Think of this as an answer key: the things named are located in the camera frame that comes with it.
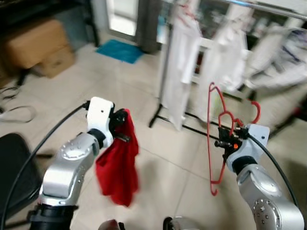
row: black cable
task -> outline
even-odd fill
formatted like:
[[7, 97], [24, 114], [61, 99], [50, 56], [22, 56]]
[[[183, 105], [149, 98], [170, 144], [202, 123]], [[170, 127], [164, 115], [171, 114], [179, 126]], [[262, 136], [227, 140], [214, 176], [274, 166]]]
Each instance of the black cable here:
[[23, 174], [24, 170], [26, 169], [27, 165], [32, 161], [32, 159], [34, 158], [34, 156], [36, 155], [36, 153], [38, 152], [38, 150], [42, 147], [42, 145], [47, 141], [47, 139], [54, 133], [54, 131], [57, 130], [58, 127], [60, 127], [68, 118], [70, 118], [73, 114], [75, 114], [76, 112], [78, 112], [81, 108], [88, 108], [88, 104], [89, 102], [86, 102], [82, 105], [80, 105], [78, 108], [75, 108], [73, 111], [71, 111], [69, 114], [67, 114], [62, 120], [60, 120], [48, 133], [47, 135], [41, 140], [41, 142], [37, 145], [37, 147], [34, 149], [34, 151], [31, 153], [31, 155], [29, 156], [29, 158], [25, 161], [25, 163], [23, 164], [23, 166], [21, 167], [20, 171], [18, 172], [13, 185], [11, 186], [10, 192], [7, 196], [6, 202], [5, 202], [5, 206], [4, 206], [4, 210], [3, 210], [3, 214], [2, 214], [2, 219], [1, 219], [1, 230], [5, 229], [5, 221], [6, 221], [6, 216], [7, 216], [7, 211], [9, 209], [9, 204], [12, 198], [12, 195], [15, 191], [16, 185], [21, 177], [21, 175]]
[[268, 157], [270, 158], [270, 160], [273, 162], [273, 164], [275, 165], [275, 167], [277, 168], [278, 172], [280, 173], [280, 175], [282, 176], [283, 178], [283, 181], [284, 183], [286, 184], [288, 190], [289, 190], [289, 193], [293, 199], [293, 203], [295, 204], [295, 206], [298, 207], [298, 202], [297, 202], [297, 198], [293, 192], [293, 189], [286, 177], [286, 175], [284, 174], [283, 170], [281, 169], [281, 167], [279, 166], [279, 164], [277, 163], [276, 159], [272, 156], [272, 154], [270, 154], [270, 152], [267, 150], [266, 147], [264, 147], [264, 145], [261, 144], [260, 141], [258, 141], [254, 136], [252, 136], [251, 134], [248, 133], [248, 137], [250, 139], [252, 139], [267, 155]]

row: blue mat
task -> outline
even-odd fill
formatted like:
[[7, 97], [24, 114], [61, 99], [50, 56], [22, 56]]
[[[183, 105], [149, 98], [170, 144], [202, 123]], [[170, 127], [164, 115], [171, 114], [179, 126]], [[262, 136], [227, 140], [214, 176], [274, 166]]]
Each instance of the blue mat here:
[[130, 64], [134, 64], [143, 55], [137, 46], [113, 39], [100, 46], [96, 52]]

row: chair seat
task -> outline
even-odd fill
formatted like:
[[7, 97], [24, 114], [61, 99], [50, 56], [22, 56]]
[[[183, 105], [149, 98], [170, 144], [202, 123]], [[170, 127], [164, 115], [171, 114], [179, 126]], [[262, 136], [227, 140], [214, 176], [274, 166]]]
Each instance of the chair seat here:
[[[16, 133], [0, 138], [0, 216], [2, 216], [7, 195], [19, 170], [30, 156], [25, 140]], [[8, 217], [17, 213], [37, 199], [41, 176], [35, 162], [31, 162], [22, 174], [9, 206]]]

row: rack leg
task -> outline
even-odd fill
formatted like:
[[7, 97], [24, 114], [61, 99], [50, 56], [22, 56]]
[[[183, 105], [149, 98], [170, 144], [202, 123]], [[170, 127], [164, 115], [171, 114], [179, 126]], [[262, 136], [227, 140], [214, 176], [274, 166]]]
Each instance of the rack leg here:
[[157, 117], [159, 116], [160, 110], [162, 109], [162, 104], [159, 104], [159, 107], [157, 108], [157, 111], [154, 113], [152, 119], [149, 122], [148, 127], [151, 128], [154, 125], [155, 120], [157, 119]]

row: red towel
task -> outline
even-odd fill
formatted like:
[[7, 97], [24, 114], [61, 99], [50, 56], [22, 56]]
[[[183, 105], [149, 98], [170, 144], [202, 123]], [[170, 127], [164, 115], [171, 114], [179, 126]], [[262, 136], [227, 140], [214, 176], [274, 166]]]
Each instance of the red towel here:
[[128, 207], [139, 185], [134, 166], [139, 145], [130, 111], [125, 111], [128, 113], [127, 120], [116, 131], [130, 137], [130, 141], [127, 143], [117, 138], [114, 140], [96, 160], [96, 176], [103, 195], [111, 196], [114, 203]]

